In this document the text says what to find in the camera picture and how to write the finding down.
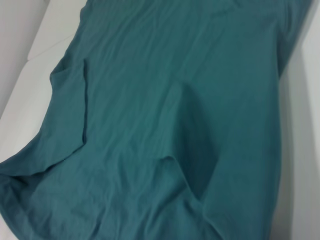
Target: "white background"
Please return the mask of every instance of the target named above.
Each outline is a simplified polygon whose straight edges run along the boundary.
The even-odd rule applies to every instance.
[[[47,5],[44,0],[0,0],[0,117],[27,62]]]
[[[320,4],[280,81],[282,176],[271,240],[320,240]]]

